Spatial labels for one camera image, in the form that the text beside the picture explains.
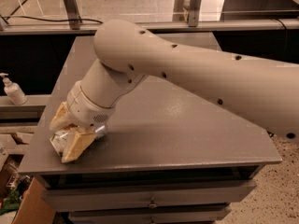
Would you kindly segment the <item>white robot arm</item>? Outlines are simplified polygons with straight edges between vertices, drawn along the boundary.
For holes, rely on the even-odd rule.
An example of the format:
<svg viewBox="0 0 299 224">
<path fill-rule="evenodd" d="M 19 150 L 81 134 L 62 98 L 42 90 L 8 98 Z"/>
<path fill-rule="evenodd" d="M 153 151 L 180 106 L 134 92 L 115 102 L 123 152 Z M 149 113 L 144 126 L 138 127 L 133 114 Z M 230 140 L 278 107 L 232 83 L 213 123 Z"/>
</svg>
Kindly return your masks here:
<svg viewBox="0 0 299 224">
<path fill-rule="evenodd" d="M 50 140 L 63 163 L 77 160 L 104 135 L 117 102 L 147 76 L 299 142 L 298 64 L 170 42 L 123 20 L 104 22 L 93 47 L 94 63 L 50 123 Z"/>
</svg>

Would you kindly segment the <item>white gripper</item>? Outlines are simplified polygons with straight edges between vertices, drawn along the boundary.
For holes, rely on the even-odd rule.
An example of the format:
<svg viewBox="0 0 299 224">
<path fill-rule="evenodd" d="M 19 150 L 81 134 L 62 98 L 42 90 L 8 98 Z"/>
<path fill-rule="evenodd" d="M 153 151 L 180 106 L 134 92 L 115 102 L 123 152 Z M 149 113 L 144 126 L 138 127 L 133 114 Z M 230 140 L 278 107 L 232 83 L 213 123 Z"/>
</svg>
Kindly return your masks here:
<svg viewBox="0 0 299 224">
<path fill-rule="evenodd" d="M 105 125 L 114 113 L 114 107 L 95 105 L 83 93 L 77 81 L 67 94 L 66 102 L 61 102 L 50 122 L 51 131 L 59 131 L 72 122 L 79 127 L 100 127 Z M 66 138 L 62 163 L 75 161 L 93 142 L 96 134 L 85 128 L 71 128 Z"/>
</svg>

